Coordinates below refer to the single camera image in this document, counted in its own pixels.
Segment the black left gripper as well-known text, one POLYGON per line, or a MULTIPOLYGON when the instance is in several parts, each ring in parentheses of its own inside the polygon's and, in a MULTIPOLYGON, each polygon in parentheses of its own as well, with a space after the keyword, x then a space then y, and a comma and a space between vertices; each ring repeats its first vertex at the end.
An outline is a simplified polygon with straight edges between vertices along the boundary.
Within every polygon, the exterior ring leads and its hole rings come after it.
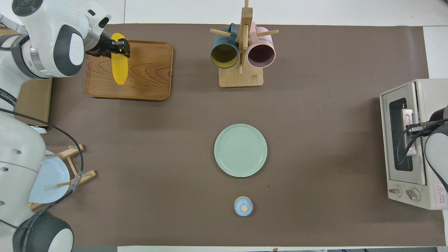
POLYGON ((126 39, 118 39, 117 45, 114 44, 115 40, 103 31, 99 37, 98 43, 91 49, 86 50, 85 53, 91 56, 100 57, 105 56, 111 58, 112 53, 121 54, 127 58, 130 58, 130 44, 126 39))

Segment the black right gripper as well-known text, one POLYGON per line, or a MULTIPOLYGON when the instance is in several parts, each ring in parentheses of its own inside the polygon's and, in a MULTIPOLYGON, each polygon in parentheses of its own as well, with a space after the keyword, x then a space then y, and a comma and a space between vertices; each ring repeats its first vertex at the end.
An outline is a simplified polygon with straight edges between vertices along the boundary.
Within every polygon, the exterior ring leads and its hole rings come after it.
POLYGON ((421 137, 429 136, 432 134, 432 125, 434 123, 434 121, 427 121, 419 124, 407 125, 407 137, 414 138, 418 134, 420 134, 421 137))

